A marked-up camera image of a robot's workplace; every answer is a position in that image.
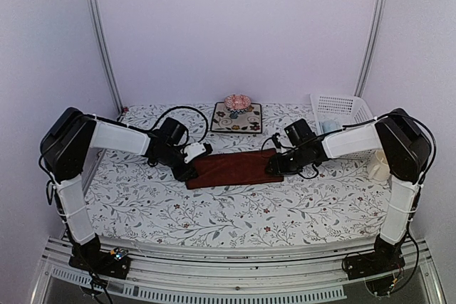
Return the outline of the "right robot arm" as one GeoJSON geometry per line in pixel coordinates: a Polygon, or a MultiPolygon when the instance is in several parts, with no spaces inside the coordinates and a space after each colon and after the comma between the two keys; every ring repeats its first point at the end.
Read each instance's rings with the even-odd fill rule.
{"type": "Polygon", "coordinates": [[[383,150],[390,170],[390,203],[378,238],[391,246],[406,235],[416,199],[436,154],[431,131],[402,108],[366,122],[344,125],[317,135],[304,119],[285,129],[291,148],[268,159],[265,172],[273,176],[300,174],[330,159],[368,150],[383,150]]]}

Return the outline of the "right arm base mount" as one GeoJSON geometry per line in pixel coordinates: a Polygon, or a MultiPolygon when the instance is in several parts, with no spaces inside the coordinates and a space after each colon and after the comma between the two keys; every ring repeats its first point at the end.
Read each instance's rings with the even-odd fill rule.
{"type": "Polygon", "coordinates": [[[404,240],[401,240],[398,243],[390,244],[377,236],[372,252],[346,256],[341,267],[349,280],[399,270],[405,266],[401,250],[403,242],[404,240]]]}

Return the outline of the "dark red towel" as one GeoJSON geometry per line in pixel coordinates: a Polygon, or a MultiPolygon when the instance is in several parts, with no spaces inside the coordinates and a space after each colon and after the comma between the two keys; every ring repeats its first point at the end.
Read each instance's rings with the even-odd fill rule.
{"type": "Polygon", "coordinates": [[[194,161],[198,176],[187,180],[187,189],[238,186],[283,182],[283,176],[266,173],[268,160],[275,149],[214,154],[194,161]]]}

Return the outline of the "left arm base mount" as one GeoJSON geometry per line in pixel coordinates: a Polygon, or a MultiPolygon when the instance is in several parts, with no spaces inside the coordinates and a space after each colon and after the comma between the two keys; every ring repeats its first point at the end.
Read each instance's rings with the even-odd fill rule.
{"type": "Polygon", "coordinates": [[[78,243],[68,235],[72,244],[72,256],[69,266],[83,271],[91,272],[98,276],[108,276],[125,280],[130,269],[131,259],[128,250],[114,248],[107,252],[100,249],[100,239],[97,234],[87,243],[78,243]]]}

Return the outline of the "white plastic basket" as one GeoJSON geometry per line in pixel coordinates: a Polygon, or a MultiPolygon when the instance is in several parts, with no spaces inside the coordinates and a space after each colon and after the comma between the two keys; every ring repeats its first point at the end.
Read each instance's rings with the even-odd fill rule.
{"type": "Polygon", "coordinates": [[[368,105],[358,97],[348,95],[310,95],[318,135],[327,134],[322,145],[330,159],[369,159],[381,148],[368,105]],[[322,133],[320,123],[338,121],[342,129],[322,133]]]}

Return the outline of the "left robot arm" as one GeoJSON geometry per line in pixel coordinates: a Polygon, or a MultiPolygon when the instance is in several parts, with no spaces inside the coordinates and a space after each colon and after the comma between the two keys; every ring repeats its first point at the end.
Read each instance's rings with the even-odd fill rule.
{"type": "Polygon", "coordinates": [[[212,151],[202,142],[180,146],[185,131],[185,126],[172,118],[167,118],[156,130],[141,130],[69,107],[42,139],[40,152],[45,170],[55,184],[72,239],[83,245],[78,251],[78,259],[90,271],[100,271],[106,264],[106,257],[89,244],[96,234],[88,216],[82,185],[88,150],[99,148],[139,155],[152,164],[168,166],[176,180],[185,182],[197,176],[192,160],[212,151]]]}

